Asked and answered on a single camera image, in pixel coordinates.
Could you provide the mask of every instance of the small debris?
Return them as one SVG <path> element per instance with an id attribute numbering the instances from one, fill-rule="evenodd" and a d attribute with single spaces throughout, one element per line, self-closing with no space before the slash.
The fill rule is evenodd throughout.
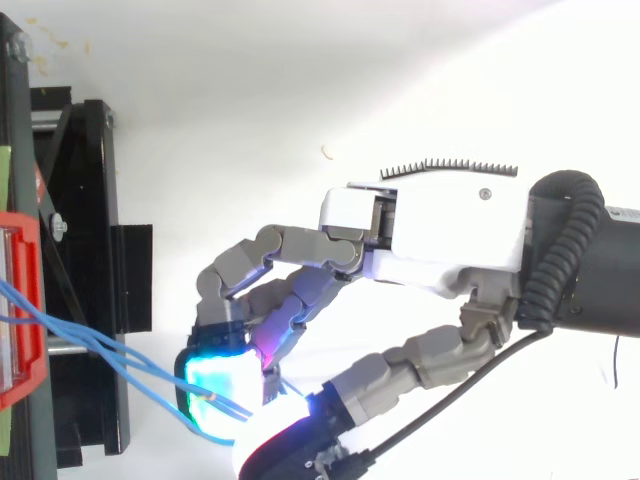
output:
<path id="1" fill-rule="evenodd" d="M 320 151 L 322 151 L 322 154 L 327 158 L 327 160 L 333 160 L 333 156 L 331 156 L 329 154 L 329 152 L 327 151 L 327 146 L 326 145 L 322 145 L 320 147 Z"/>

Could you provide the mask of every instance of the black cylinder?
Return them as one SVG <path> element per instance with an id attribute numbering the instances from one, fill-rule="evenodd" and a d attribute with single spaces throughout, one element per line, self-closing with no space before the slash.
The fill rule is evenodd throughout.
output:
<path id="1" fill-rule="evenodd" d="M 570 200 L 532 199 L 530 264 L 558 237 L 570 208 Z M 555 325 L 640 337 L 640 212 L 606 208 L 565 289 Z"/>

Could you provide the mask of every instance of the black bracket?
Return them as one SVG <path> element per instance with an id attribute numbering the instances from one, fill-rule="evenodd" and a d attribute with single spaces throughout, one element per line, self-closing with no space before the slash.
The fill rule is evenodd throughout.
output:
<path id="1" fill-rule="evenodd" d="M 118 341 L 151 330 L 152 226 L 119 225 L 113 122 L 100 100 L 70 103 L 70 89 L 31 90 L 47 312 Z M 81 447 L 122 453 L 130 441 L 127 384 L 102 359 L 50 358 L 58 468 Z"/>

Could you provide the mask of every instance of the screw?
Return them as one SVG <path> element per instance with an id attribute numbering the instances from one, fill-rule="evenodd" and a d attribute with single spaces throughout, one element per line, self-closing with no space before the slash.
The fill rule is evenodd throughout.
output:
<path id="1" fill-rule="evenodd" d="M 489 200 L 491 198 L 491 195 L 493 194 L 488 188 L 483 188 L 482 190 L 480 190 L 480 198 L 483 200 Z"/>
<path id="2" fill-rule="evenodd" d="M 107 110 L 104 114 L 104 123 L 109 130 L 116 126 L 116 116 L 113 113 L 113 110 Z"/>
<path id="3" fill-rule="evenodd" d="M 56 242 L 61 242 L 62 237 L 68 230 L 67 222 L 62 220 L 62 216 L 59 213 L 51 215 L 50 228 L 51 235 Z"/>
<path id="4" fill-rule="evenodd" d="M 16 32 L 7 43 L 9 55 L 20 63 L 27 63 L 33 56 L 33 43 L 31 37 L 24 32 Z"/>

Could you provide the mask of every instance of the serrated black strip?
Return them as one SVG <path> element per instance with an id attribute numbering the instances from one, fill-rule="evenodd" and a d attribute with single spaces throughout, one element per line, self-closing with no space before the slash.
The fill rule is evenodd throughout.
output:
<path id="1" fill-rule="evenodd" d="M 516 177 L 518 167 L 511 165 L 500 165 L 494 163 L 478 163 L 469 160 L 439 159 L 431 158 L 420 163 L 401 165 L 398 167 L 380 170 L 380 179 L 389 180 L 391 178 L 403 177 L 420 172 L 430 172 L 434 170 L 465 170 L 469 172 L 490 173 L 493 175 L 504 175 L 506 177 Z"/>

